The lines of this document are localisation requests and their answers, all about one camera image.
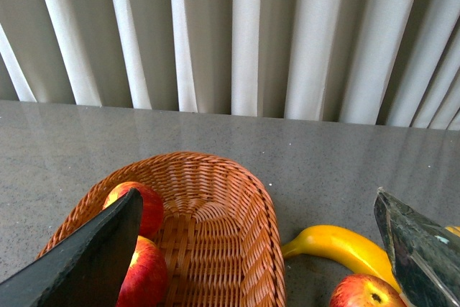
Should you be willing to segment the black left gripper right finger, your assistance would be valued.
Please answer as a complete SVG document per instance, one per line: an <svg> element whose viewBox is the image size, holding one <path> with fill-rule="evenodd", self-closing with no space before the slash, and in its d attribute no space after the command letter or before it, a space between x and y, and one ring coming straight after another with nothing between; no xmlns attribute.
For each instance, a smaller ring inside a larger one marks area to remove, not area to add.
<svg viewBox="0 0 460 307"><path fill-rule="evenodd" d="M392 274L413 306L459 305L459 236L377 190L374 217Z"/></svg>

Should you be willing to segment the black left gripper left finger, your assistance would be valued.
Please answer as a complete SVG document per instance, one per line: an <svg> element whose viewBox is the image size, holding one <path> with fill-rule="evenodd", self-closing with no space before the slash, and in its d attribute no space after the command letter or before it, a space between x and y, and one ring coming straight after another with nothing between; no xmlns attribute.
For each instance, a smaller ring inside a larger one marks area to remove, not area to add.
<svg viewBox="0 0 460 307"><path fill-rule="evenodd" d="M134 254L143 200L133 188L1 283L2 306L115 306Z"/></svg>

